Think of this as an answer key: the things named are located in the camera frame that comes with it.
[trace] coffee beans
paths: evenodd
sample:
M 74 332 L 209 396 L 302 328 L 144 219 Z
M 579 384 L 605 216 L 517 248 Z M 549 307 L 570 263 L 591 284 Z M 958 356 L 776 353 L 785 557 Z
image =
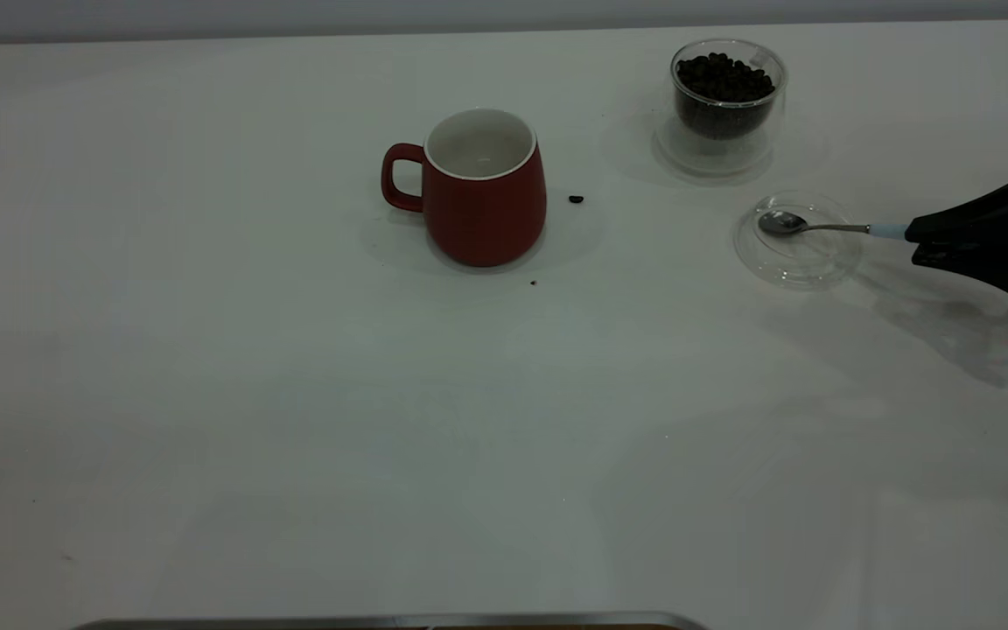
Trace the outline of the coffee beans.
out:
M 763 70 L 753 70 L 725 52 L 711 52 L 676 65 L 684 88 L 698 96 L 726 103 L 749 103 L 772 94 L 772 79 Z
M 675 65 L 676 81 L 706 101 L 675 89 L 675 111 L 691 131 L 712 140 L 733 140 L 754 131 L 772 111 L 772 101 L 741 107 L 770 96 L 776 88 L 764 70 L 754 70 L 725 52 L 682 59 Z

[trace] metal spoon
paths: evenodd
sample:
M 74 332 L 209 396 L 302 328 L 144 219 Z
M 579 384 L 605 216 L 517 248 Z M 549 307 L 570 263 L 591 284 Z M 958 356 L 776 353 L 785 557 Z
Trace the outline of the metal spoon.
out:
M 880 236 L 883 239 L 905 239 L 908 226 L 875 223 L 872 226 L 808 226 L 799 215 L 786 210 L 769 210 L 757 220 L 757 226 L 767 235 L 795 236 L 808 230 L 838 230 L 839 232 L 861 232 L 863 235 Z

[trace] gray wall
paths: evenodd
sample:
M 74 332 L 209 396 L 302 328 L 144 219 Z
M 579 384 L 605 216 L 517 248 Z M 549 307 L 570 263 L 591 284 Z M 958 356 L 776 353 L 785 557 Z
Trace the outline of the gray wall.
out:
M 1008 17 L 1008 0 L 0 0 L 0 41 Z

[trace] white table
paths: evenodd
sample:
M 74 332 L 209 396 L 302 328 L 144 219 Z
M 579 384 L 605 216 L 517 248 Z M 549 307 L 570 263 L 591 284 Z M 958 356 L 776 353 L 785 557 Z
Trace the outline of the white table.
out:
M 649 112 L 727 33 L 787 129 L 689 182 Z M 479 104 L 549 184 L 488 272 L 379 186 Z M 0 46 L 0 627 L 1008 627 L 1008 295 L 879 241 L 797 294 L 729 240 L 781 188 L 892 222 L 1005 182 L 1008 23 Z

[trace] spoon handle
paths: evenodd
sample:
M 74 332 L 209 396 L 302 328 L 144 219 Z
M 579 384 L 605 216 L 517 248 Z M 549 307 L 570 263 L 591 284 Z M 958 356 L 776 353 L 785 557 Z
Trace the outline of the spoon handle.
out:
M 876 236 L 879 239 L 893 239 L 903 241 L 908 226 L 896 223 L 875 223 L 869 227 L 869 236 Z
M 875 223 L 872 226 L 809 226 L 807 230 L 837 230 L 839 232 L 861 232 L 863 235 L 878 236 L 881 239 L 903 241 L 908 226 L 892 223 Z

